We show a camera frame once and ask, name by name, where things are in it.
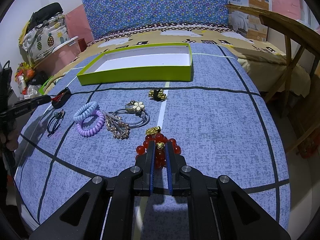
purple spiral hair tie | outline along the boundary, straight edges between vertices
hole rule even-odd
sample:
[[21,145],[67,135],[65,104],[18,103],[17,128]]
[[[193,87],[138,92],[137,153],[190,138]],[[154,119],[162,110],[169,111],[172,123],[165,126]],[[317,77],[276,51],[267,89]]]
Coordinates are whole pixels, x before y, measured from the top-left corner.
[[95,127],[91,128],[89,130],[83,130],[82,125],[83,125],[84,120],[81,120],[76,125],[78,133],[80,133],[83,137],[91,137],[91,136],[97,134],[101,130],[101,128],[105,122],[106,118],[100,110],[94,110],[92,112],[91,116],[93,116],[93,115],[97,115],[99,118]]

green box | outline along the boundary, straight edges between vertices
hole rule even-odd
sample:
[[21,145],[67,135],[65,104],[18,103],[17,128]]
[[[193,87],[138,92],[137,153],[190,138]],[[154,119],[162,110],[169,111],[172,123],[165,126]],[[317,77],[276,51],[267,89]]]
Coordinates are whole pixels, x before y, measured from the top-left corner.
[[191,66],[189,44],[147,44],[103,52],[85,66],[77,77],[81,85],[127,81],[190,81]]

cardboard box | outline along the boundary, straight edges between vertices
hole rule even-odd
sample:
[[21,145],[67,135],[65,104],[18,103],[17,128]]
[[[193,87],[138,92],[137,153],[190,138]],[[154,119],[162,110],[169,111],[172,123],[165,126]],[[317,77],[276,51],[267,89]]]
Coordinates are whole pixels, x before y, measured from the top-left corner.
[[[269,10],[269,0],[228,0],[228,4]],[[253,15],[230,9],[228,25],[247,39],[263,42],[267,40],[268,27]]]
[[137,45],[101,53],[77,77],[81,85],[127,81],[190,81],[191,65],[189,44]]

blue spiral hair tie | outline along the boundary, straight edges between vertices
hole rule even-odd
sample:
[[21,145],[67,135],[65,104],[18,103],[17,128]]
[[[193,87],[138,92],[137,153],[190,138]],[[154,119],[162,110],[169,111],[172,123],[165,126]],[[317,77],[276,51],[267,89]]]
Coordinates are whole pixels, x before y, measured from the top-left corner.
[[97,108],[98,103],[95,101],[89,102],[82,106],[78,111],[76,111],[73,116],[74,122],[80,122],[81,120],[86,119],[92,112]]

silver screw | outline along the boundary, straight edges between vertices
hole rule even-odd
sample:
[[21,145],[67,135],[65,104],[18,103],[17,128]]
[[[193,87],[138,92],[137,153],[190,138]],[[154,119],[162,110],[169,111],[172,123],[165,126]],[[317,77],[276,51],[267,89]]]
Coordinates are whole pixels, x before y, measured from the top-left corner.
[[183,166],[181,169],[182,169],[182,171],[184,171],[184,172],[189,172],[189,171],[191,171],[191,167],[188,166],[188,165]]
[[139,172],[139,171],[140,171],[140,167],[138,167],[138,166],[132,166],[132,167],[130,168],[130,171],[133,172],[133,173]]
[[222,176],[220,176],[220,181],[222,182],[222,183],[227,183],[227,182],[229,182],[229,177],[228,176],[226,176],[226,175],[222,175]]
[[92,179],[92,182],[94,184],[98,184],[102,181],[102,178],[100,176],[95,176],[93,179]]

